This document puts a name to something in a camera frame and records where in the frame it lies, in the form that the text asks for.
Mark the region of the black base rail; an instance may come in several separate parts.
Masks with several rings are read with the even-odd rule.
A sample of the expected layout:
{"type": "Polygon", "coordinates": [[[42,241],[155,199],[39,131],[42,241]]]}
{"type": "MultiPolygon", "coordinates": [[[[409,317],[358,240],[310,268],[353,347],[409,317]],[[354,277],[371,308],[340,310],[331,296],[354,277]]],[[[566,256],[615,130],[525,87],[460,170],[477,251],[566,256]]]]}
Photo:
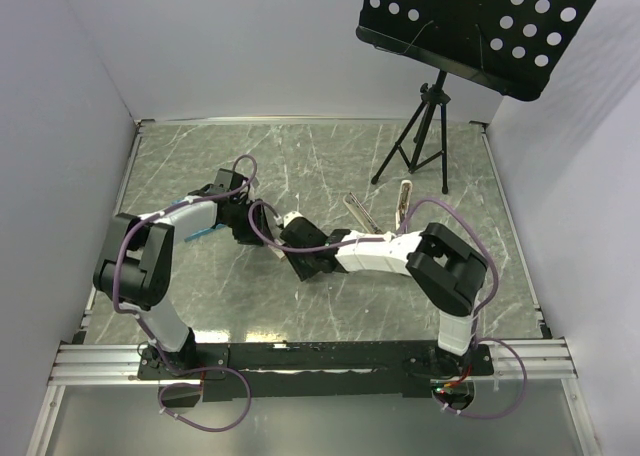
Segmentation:
{"type": "Polygon", "coordinates": [[[203,343],[187,361],[191,374],[170,372],[157,351],[145,349],[141,381],[199,383],[206,402],[244,398],[401,395],[429,398],[437,381],[494,374],[489,347],[463,356],[433,340],[203,343]]]}

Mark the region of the small staple box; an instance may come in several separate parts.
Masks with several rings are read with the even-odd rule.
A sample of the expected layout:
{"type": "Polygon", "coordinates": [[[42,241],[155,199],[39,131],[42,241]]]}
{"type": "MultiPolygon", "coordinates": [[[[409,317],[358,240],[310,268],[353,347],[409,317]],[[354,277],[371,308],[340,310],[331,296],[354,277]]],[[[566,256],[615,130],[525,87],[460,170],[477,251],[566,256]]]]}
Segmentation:
{"type": "Polygon", "coordinates": [[[271,249],[280,261],[284,261],[286,259],[286,253],[280,249],[280,246],[281,243],[276,242],[276,246],[272,246],[271,249]]]}

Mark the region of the blue studded base plate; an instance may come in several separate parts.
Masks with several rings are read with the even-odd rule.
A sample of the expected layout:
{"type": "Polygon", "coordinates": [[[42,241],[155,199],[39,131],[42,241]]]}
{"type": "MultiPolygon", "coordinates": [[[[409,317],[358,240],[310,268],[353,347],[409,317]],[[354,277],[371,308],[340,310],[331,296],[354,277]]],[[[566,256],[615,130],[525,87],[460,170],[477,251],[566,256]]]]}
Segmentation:
{"type": "Polygon", "coordinates": [[[191,235],[187,236],[187,237],[184,239],[184,241],[185,241],[185,242],[194,241],[194,240],[196,240],[196,239],[198,239],[198,238],[201,238],[201,237],[203,237],[203,236],[209,235],[209,234],[211,234],[211,233],[213,233],[213,232],[215,232],[215,231],[217,231],[217,230],[221,230],[221,229],[225,229],[225,228],[226,228],[226,225],[224,225],[224,224],[217,224],[217,225],[215,225],[215,226],[213,226],[213,227],[209,227],[209,228],[202,229],[202,230],[199,230],[199,231],[197,231],[197,232],[194,232],[193,234],[191,234],[191,235]]]}

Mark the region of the black perforated music stand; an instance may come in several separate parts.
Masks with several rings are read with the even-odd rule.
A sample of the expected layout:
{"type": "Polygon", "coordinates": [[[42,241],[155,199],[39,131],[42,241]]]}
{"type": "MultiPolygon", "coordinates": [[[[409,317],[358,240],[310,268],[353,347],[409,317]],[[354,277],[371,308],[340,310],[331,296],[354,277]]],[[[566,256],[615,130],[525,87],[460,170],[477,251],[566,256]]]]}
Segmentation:
{"type": "Polygon", "coordinates": [[[597,0],[363,0],[357,38],[530,102],[597,0]]]}

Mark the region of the black tripod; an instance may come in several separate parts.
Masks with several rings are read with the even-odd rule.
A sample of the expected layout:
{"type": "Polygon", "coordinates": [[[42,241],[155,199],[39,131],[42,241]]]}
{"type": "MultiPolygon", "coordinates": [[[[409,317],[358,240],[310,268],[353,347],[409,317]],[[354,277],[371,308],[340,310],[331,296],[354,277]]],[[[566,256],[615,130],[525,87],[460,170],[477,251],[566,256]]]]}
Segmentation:
{"type": "Polygon", "coordinates": [[[448,73],[446,71],[440,70],[433,85],[429,86],[425,83],[421,86],[420,103],[409,119],[409,122],[400,133],[400,136],[394,142],[391,150],[383,160],[379,169],[370,178],[370,183],[372,185],[376,185],[379,182],[380,177],[393,159],[394,155],[398,153],[401,156],[409,174],[414,174],[419,169],[429,165],[436,159],[440,159],[442,177],[441,192],[443,194],[449,193],[447,106],[451,101],[451,98],[444,92],[444,83],[447,75],[448,73]],[[431,156],[422,159],[422,151],[437,109],[440,109],[440,149],[431,156]],[[416,122],[419,122],[419,125],[413,138],[414,150],[412,155],[408,156],[407,152],[403,148],[403,142],[409,136],[409,133],[416,122]]]}

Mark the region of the long metal stapler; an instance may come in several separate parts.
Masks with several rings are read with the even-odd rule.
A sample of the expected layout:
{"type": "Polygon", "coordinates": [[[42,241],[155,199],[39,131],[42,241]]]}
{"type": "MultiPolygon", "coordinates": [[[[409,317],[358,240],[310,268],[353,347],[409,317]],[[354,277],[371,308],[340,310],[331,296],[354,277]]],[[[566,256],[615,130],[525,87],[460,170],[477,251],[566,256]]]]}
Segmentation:
{"type": "Polygon", "coordinates": [[[374,221],[370,213],[364,208],[354,193],[349,192],[343,197],[343,203],[362,228],[371,234],[384,234],[385,231],[374,221]]]}

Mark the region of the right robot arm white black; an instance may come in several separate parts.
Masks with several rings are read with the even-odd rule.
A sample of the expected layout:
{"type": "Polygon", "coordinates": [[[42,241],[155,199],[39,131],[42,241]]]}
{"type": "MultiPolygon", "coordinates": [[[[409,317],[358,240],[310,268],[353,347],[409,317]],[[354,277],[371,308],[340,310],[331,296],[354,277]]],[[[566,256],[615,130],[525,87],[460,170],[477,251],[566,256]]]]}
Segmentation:
{"type": "Polygon", "coordinates": [[[338,229],[327,235],[298,212],[283,218],[280,240],[299,279],[376,271],[412,278],[439,310],[436,360],[458,374],[471,360],[473,312],[487,259],[440,223],[402,235],[338,229]]]}

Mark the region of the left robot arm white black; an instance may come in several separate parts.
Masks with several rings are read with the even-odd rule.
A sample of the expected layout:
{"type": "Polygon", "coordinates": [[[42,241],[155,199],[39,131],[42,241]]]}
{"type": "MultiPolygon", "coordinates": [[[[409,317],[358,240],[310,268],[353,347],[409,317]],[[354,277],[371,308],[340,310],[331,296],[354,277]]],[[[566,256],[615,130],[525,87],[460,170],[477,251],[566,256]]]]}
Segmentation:
{"type": "Polygon", "coordinates": [[[93,275],[114,311],[136,319],[152,347],[152,357],[177,378],[200,365],[193,330],[167,296],[174,245],[218,226],[240,245],[262,246],[251,228],[268,229],[264,213],[248,215],[251,179],[220,169],[212,183],[190,192],[165,210],[148,215],[119,213],[109,224],[93,275]]]}

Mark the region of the white stapler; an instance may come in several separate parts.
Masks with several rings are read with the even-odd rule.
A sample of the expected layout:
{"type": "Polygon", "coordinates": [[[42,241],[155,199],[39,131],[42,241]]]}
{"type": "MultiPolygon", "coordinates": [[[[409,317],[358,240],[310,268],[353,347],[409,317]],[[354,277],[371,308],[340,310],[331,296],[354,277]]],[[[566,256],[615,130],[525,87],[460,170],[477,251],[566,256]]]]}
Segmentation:
{"type": "Polygon", "coordinates": [[[395,210],[395,223],[397,231],[400,230],[400,227],[405,221],[405,218],[409,212],[412,189],[413,183],[410,180],[405,179],[400,183],[395,210]]]}

